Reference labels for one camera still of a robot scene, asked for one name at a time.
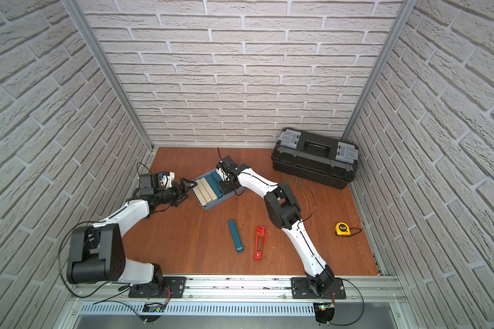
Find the teal pliers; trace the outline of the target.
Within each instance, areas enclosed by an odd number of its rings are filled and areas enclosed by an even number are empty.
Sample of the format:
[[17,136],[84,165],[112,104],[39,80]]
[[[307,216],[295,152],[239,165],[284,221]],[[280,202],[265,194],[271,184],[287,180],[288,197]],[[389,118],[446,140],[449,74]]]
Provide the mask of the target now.
[[214,180],[214,182],[218,185],[218,187],[221,189],[224,185],[223,185],[223,179],[221,178],[221,176],[218,174],[218,172],[216,171],[212,171],[211,172],[211,177],[212,179]]
[[242,242],[241,242],[241,238],[240,238],[240,234],[239,234],[239,232],[237,230],[235,221],[233,219],[228,220],[228,225],[229,225],[229,230],[231,232],[231,236],[233,238],[233,242],[234,242],[234,245],[235,245],[236,252],[237,253],[243,252],[244,251],[244,248],[243,248],[243,245],[242,245]]
[[214,193],[217,195],[218,199],[220,199],[223,196],[222,191],[212,179],[211,174],[208,176],[208,179],[210,179],[209,184],[211,185],[211,188],[213,189]]

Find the blue plastic storage tray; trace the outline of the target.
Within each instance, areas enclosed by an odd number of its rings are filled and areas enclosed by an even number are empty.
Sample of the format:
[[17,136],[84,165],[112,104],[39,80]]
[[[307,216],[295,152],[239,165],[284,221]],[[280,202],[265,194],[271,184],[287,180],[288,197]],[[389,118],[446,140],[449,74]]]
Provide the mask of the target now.
[[[192,181],[198,181],[200,178],[204,178],[206,175],[210,175],[212,171],[216,171],[216,169],[213,169],[211,171],[208,171],[207,173],[203,174],[203,175],[200,175],[199,177],[196,177],[194,178]],[[223,201],[233,197],[233,196],[240,196],[242,193],[244,193],[245,191],[245,188],[243,186],[241,186],[236,193],[232,192],[232,193],[223,193],[223,196],[216,200],[216,201],[213,201],[210,205],[207,205],[206,207],[202,207],[204,210],[209,210],[211,208],[213,208],[214,206],[217,206],[218,204],[222,203]]]

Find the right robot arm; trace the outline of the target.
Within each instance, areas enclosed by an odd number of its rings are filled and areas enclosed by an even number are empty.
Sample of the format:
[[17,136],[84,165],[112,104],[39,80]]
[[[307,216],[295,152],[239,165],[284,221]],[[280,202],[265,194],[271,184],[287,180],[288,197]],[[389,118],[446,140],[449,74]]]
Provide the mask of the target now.
[[315,297],[330,296],[330,286],[335,279],[333,271],[307,234],[301,207],[289,184],[272,182],[248,165],[235,163],[229,156],[219,161],[216,172],[222,178],[220,183],[226,191],[234,191],[243,186],[263,198],[271,222],[276,228],[283,230],[297,251],[311,293]]

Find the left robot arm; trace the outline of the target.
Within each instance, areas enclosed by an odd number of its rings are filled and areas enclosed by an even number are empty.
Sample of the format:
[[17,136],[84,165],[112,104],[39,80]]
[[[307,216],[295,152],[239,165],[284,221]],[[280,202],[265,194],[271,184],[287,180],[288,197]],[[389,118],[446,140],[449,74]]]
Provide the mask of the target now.
[[159,297],[167,285],[158,264],[140,263],[126,257],[123,236],[160,205],[177,207],[188,198],[197,182],[175,174],[141,174],[139,186],[121,208],[90,226],[71,233],[67,281],[73,285],[117,282],[130,286],[130,297]]

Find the red pliers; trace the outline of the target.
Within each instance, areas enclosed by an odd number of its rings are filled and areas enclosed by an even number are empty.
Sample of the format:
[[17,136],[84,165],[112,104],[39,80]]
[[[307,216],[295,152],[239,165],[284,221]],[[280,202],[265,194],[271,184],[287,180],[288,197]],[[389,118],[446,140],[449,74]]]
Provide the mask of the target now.
[[258,226],[255,236],[255,260],[262,260],[263,247],[266,243],[266,226]]

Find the black plastic toolbox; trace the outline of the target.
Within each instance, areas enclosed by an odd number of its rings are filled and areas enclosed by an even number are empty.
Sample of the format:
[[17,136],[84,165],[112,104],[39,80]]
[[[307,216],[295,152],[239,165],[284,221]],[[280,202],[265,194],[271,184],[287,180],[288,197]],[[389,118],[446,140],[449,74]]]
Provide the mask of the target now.
[[335,138],[285,128],[271,155],[273,169],[336,189],[345,189],[358,170],[358,148]]

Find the yellow tape measure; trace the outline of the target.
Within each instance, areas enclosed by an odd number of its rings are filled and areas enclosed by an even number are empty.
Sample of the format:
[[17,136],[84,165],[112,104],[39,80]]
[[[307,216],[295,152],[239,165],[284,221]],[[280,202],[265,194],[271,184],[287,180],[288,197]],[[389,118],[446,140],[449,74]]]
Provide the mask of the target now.
[[340,237],[351,236],[351,229],[344,222],[338,222],[335,227],[336,234]]

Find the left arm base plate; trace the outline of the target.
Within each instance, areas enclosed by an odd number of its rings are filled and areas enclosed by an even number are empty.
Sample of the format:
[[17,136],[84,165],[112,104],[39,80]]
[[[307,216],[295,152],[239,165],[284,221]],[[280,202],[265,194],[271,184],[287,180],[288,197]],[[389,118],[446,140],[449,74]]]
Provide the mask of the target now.
[[128,293],[129,298],[182,298],[187,277],[167,276],[160,282],[153,280],[148,284],[134,285]]

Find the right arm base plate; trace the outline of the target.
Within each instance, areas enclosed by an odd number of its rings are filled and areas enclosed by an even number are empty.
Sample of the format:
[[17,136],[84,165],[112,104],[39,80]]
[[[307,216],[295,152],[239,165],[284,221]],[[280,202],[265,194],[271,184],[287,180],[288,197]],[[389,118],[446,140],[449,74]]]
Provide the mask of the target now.
[[345,300],[347,298],[342,278],[335,277],[332,284],[322,296],[317,296],[313,293],[313,290],[310,286],[310,281],[306,277],[292,277],[290,279],[290,282],[292,288],[292,298],[296,300],[331,300],[333,297],[335,297],[336,300]]

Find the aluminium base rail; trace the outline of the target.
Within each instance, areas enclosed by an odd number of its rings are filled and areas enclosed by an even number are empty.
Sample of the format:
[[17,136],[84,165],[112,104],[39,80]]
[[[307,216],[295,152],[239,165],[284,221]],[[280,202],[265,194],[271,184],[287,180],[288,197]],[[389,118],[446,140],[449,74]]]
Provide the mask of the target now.
[[400,311],[408,301],[394,276],[342,277],[345,300],[292,298],[292,276],[168,275],[187,277],[182,298],[129,298],[119,285],[103,286],[93,297],[71,298],[63,313],[80,315],[137,315],[149,322],[166,315],[314,316],[317,310],[343,307],[361,312],[382,303]]

